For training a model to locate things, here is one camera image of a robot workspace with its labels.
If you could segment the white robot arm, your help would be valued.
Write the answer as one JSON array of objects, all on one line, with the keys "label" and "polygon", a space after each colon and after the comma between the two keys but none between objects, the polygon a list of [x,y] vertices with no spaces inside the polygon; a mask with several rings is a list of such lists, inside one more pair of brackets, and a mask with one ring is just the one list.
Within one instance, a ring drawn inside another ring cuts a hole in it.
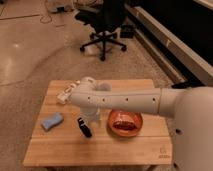
[{"label": "white robot arm", "polygon": [[172,171],[213,171],[213,87],[101,91],[91,77],[72,90],[72,104],[174,119]]}]

